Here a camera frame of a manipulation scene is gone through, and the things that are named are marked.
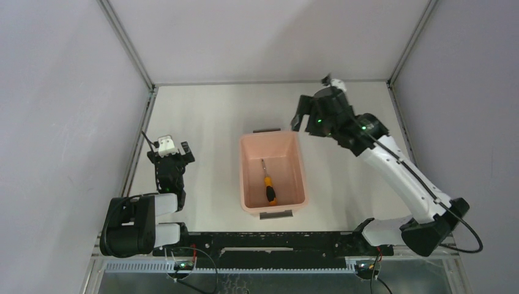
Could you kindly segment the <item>right controller board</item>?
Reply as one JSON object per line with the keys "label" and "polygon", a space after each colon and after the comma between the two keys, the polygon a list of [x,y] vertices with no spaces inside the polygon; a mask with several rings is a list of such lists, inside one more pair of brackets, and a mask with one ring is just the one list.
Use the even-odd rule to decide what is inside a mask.
{"label": "right controller board", "polygon": [[359,261],[355,264],[355,269],[357,272],[369,272],[369,271],[378,271],[379,263],[375,264],[374,262],[367,261]]}

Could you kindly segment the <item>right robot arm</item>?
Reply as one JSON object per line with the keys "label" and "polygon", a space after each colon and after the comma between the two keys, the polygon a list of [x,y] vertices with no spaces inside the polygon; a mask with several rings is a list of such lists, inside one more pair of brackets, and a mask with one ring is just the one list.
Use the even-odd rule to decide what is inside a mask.
{"label": "right robot arm", "polygon": [[354,156],[374,168],[408,207],[410,216],[361,223],[353,239],[355,250],[371,254],[378,246],[405,245],[428,257],[463,221],[469,210],[463,198],[440,191],[402,153],[388,128],[373,114],[357,115],[344,90],[328,86],[313,96],[301,95],[291,130],[299,131],[308,116],[305,131],[316,137],[333,138]]}

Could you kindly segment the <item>yellow black screwdriver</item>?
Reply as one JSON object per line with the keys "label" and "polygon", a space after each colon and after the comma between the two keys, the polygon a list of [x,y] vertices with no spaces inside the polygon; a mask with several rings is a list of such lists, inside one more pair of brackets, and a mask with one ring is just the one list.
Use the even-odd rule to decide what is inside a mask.
{"label": "yellow black screwdriver", "polygon": [[271,206],[275,206],[275,205],[277,205],[277,196],[276,196],[273,184],[272,184],[272,179],[267,172],[266,163],[265,163],[264,159],[261,159],[261,164],[262,164],[262,168],[264,171],[264,184],[266,187],[266,197],[267,197],[268,203]]}

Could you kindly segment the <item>controller board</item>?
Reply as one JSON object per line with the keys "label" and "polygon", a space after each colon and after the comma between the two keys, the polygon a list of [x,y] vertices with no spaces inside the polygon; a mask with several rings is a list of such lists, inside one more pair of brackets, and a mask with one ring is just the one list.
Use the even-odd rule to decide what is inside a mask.
{"label": "controller board", "polygon": [[355,264],[355,269],[357,272],[369,272],[369,271],[378,271],[379,263],[375,264],[374,262],[367,261],[359,261]]}
{"label": "controller board", "polygon": [[173,271],[192,271],[194,269],[194,266],[195,265],[193,262],[176,262]]}

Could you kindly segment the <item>left controller board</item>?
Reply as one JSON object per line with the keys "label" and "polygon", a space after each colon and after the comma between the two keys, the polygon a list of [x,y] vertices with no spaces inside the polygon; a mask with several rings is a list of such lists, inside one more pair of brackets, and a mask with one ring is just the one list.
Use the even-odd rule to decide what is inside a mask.
{"label": "left controller board", "polygon": [[195,265],[193,262],[176,262],[173,271],[192,271],[194,269],[194,266]]}

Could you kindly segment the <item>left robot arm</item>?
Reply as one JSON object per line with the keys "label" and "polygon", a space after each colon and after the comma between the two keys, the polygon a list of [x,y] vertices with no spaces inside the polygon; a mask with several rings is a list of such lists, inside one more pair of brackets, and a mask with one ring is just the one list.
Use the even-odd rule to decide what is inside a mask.
{"label": "left robot arm", "polygon": [[150,144],[146,153],[154,166],[154,192],[131,197],[112,198],[100,236],[104,256],[128,258],[149,254],[156,247],[167,245],[176,255],[191,248],[191,239],[181,233],[180,223],[158,224],[156,218],[180,212],[185,205],[184,173],[195,161],[186,141],[173,146],[170,137]]}

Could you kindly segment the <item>pink plastic bin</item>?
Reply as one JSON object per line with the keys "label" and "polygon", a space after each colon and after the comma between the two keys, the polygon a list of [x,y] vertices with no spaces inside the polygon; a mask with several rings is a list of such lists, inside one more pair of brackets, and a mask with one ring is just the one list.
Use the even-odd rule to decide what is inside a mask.
{"label": "pink plastic bin", "polygon": [[[277,196],[266,197],[264,159]],[[308,189],[298,136],[293,131],[270,130],[245,134],[239,140],[239,177],[242,209],[260,219],[292,216],[308,205]]]}

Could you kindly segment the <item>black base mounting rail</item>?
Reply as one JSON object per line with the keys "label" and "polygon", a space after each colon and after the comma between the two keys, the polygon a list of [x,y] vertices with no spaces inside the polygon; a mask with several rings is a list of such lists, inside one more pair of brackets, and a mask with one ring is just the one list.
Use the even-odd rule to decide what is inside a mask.
{"label": "black base mounting rail", "polygon": [[164,253],[210,270],[343,270],[347,258],[390,257],[394,249],[373,247],[356,232],[191,232],[152,252]]}

